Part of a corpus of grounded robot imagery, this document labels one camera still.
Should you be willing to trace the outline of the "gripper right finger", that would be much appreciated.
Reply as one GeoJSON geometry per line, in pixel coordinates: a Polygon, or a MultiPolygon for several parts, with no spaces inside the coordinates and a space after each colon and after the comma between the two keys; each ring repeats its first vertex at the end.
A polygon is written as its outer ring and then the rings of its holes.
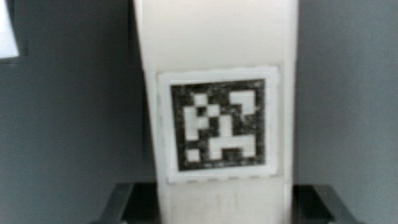
{"type": "Polygon", "coordinates": [[[358,224],[328,185],[292,186],[291,224],[358,224]]]}

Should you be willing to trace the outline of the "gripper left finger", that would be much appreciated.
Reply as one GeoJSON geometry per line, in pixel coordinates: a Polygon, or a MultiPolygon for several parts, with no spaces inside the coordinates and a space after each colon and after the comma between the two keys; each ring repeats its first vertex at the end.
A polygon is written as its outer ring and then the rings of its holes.
{"type": "Polygon", "coordinates": [[[115,184],[99,219],[88,224],[159,224],[154,182],[115,184]]]}

